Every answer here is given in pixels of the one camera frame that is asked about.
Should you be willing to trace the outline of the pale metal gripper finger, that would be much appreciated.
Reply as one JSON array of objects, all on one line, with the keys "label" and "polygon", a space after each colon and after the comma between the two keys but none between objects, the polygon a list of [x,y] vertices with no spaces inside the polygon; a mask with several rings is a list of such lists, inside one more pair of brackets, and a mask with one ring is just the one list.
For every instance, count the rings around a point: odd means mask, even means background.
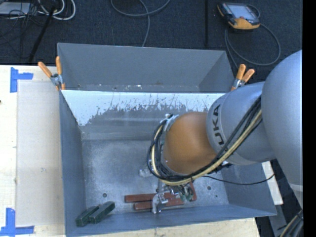
[{"label": "pale metal gripper finger", "polygon": [[158,197],[158,212],[161,212],[168,203],[168,199],[166,199],[164,196]]},{"label": "pale metal gripper finger", "polygon": [[152,213],[157,214],[162,209],[163,194],[156,194],[152,200]]}]

